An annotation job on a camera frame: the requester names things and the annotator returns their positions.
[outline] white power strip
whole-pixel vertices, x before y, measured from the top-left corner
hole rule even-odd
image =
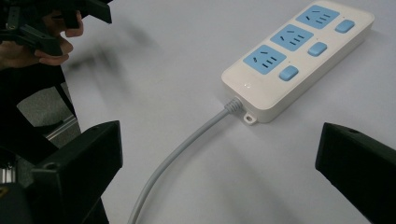
[[[367,36],[374,15],[317,1],[293,17],[221,76],[247,111],[248,124],[269,122]]]

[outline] gray cable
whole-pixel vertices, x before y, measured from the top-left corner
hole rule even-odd
[[[129,217],[128,224],[135,224],[137,218],[139,217],[140,211],[142,210],[143,204],[147,197],[149,196],[149,192],[154,186],[157,179],[161,176],[161,174],[166,170],[166,168],[189,146],[191,145],[197,138],[199,138],[203,133],[209,130],[213,125],[221,121],[227,115],[232,114],[239,109],[242,108],[242,103],[234,98],[230,103],[224,106],[224,109],[219,112],[213,119],[210,119],[207,123],[205,123],[201,128],[199,128],[195,133],[190,135],[180,146],[178,146],[164,161],[160,164],[160,166],[155,170],[155,172],[151,175],[146,186],[142,189],[139,198],[134,205],[134,210],[132,211],[131,216]]]

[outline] finger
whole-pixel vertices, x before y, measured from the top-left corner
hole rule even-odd
[[[43,63],[43,64],[56,66],[56,65],[61,65],[67,59],[69,59],[69,55],[68,54],[60,56],[60,57],[57,57],[57,58],[40,58],[38,61],[40,63]]]
[[[67,37],[74,37],[74,36],[81,36],[84,33],[84,23],[82,22],[81,12],[77,11],[77,22],[78,22],[78,29],[66,29],[64,34]]]
[[[43,22],[46,24],[49,34],[52,36],[58,36],[61,32],[66,30],[64,19],[62,19],[62,13],[59,10],[54,10],[49,15],[43,17]]]
[[[70,44],[70,42],[68,42],[66,39],[64,39],[61,36],[58,36],[58,41],[63,55],[69,54],[71,51],[73,51],[73,45]],[[49,55],[48,53],[39,49],[35,51],[35,56],[39,58],[52,58],[52,59],[62,57],[62,56]]]

